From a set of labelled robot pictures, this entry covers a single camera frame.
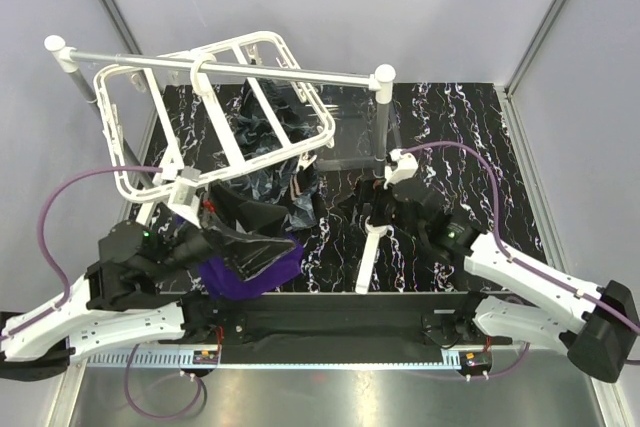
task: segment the white pipe connector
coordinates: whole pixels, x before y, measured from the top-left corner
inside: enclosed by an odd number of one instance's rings
[[[396,78],[396,69],[389,64],[382,64],[378,66],[373,76],[380,85],[380,89],[376,91],[376,102],[388,104],[393,96],[393,81]]]
[[[67,74],[73,74],[78,70],[78,64],[69,57],[69,53],[75,49],[67,47],[67,43],[59,35],[50,35],[44,39],[44,48],[53,54],[62,70]]]

